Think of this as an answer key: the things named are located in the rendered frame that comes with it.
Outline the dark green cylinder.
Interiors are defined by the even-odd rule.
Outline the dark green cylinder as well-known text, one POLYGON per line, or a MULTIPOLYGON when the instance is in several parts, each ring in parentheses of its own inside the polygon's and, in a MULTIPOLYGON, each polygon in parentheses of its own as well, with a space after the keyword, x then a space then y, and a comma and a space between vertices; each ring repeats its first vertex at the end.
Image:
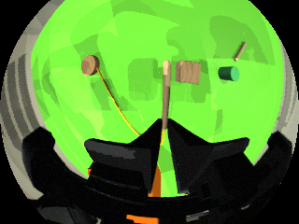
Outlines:
POLYGON ((220 67, 218 68, 218 76, 220 76, 221 79, 229 79, 229 81, 237 82, 239 79, 240 72, 238 70, 238 67, 231 66, 231 67, 220 67))

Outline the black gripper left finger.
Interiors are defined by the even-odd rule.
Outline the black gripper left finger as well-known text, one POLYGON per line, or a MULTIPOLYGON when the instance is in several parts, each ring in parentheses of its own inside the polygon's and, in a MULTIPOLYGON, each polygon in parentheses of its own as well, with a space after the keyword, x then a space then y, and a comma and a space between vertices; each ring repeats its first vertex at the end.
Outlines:
POLYGON ((154 175, 156 175, 158 150, 162 142, 162 119, 140 134, 134 142, 117 143, 104 139, 86 139, 85 148, 93 163, 113 165, 116 168, 142 172, 145 188, 152 193, 154 175))

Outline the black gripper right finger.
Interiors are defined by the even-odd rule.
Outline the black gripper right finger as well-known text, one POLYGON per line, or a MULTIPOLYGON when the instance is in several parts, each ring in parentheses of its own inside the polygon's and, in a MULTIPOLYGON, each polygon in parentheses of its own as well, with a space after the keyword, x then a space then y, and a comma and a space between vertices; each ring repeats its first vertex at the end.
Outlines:
POLYGON ((190 193, 188 188, 208 168, 208 165, 221 157, 231 157, 244 152, 249 147, 250 138, 240 137, 223 142, 208 142, 197 134, 188 131, 182 124, 168 119, 167 137, 171 147, 173 169, 175 169, 178 194, 190 193))

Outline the round wooden button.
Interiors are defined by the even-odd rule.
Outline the round wooden button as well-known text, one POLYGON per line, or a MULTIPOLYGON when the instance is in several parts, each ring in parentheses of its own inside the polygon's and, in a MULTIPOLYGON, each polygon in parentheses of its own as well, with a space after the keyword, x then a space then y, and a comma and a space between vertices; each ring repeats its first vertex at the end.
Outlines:
POLYGON ((87 55, 81 63, 81 71, 85 76, 96 75, 96 68, 100 67, 100 60, 97 59, 97 56, 87 55))

